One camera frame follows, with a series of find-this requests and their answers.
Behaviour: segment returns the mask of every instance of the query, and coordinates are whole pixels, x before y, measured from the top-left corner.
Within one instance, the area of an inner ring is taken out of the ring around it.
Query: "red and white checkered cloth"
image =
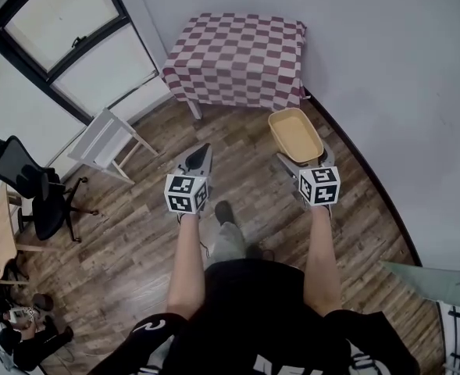
[[[201,14],[184,28],[162,78],[180,101],[299,107],[305,31],[276,16]]]

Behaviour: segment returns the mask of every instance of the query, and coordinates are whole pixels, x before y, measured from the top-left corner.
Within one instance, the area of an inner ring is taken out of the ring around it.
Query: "yellow tray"
[[[305,163],[322,155],[323,143],[300,109],[275,112],[269,116],[268,123],[280,151],[296,163]]]

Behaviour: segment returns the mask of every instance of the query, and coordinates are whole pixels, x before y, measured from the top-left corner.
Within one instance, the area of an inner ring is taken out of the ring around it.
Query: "white chair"
[[[137,140],[137,144],[117,164],[115,158],[132,138]],[[154,155],[159,155],[131,125],[117,118],[110,110],[104,109],[93,119],[68,156],[111,177],[134,184],[122,168],[142,145]]]

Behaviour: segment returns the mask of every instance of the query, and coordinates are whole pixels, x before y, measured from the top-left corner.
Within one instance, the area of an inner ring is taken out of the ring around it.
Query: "black office chair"
[[[81,242],[73,234],[70,213],[76,211],[98,215],[98,211],[76,209],[72,200],[80,182],[87,183],[87,178],[79,178],[75,185],[66,190],[61,184],[54,168],[39,166],[28,154],[21,141],[11,136],[7,141],[0,139],[0,180],[6,182],[24,198],[32,198],[32,215],[24,216],[18,210],[20,232],[24,223],[33,220],[37,237],[44,241],[53,236],[66,221],[73,241]]]

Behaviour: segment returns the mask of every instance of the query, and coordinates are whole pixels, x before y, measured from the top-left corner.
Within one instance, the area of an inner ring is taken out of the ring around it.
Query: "laminate flooring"
[[[336,155],[342,185],[333,207],[333,236],[342,276],[344,307],[361,313],[382,310],[422,373],[441,373],[444,347],[437,307],[421,299],[380,264],[413,264],[393,217],[346,145],[309,102],[301,107]],[[117,347],[139,320],[164,308],[173,266],[177,220],[163,195],[173,159],[198,142],[214,151],[213,191],[201,215],[201,239],[209,248],[218,223],[213,207],[226,199],[248,241],[261,243],[276,261],[304,269],[309,215],[298,201],[292,179],[274,155],[269,111],[202,105],[197,121],[185,103],[171,100],[135,125],[161,154],[141,148],[124,170],[136,182],[123,183],[81,167],[69,179],[88,177],[75,204],[98,209],[99,216],[75,214],[81,244],[66,227],[45,243],[61,253],[24,253],[22,270],[30,286],[16,289],[27,299],[34,292],[55,300],[59,325],[69,324],[74,340],[46,359],[49,375],[86,374]],[[30,225],[20,243],[41,244]]]

